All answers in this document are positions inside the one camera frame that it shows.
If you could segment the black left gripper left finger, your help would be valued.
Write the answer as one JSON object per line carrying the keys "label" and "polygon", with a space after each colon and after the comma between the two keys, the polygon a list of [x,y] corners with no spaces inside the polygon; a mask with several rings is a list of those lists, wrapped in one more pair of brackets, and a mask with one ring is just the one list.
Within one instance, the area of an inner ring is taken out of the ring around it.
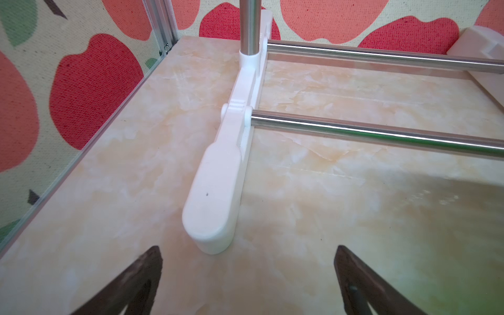
{"label": "black left gripper left finger", "polygon": [[162,266],[160,248],[152,246],[73,313],[150,314]]}

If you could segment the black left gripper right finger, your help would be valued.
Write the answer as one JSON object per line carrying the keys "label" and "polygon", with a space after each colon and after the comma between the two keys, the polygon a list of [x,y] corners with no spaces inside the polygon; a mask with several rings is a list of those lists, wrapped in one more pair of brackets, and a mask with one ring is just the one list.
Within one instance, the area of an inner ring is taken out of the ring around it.
{"label": "black left gripper right finger", "polygon": [[347,314],[425,313],[346,246],[338,246],[333,264]]}

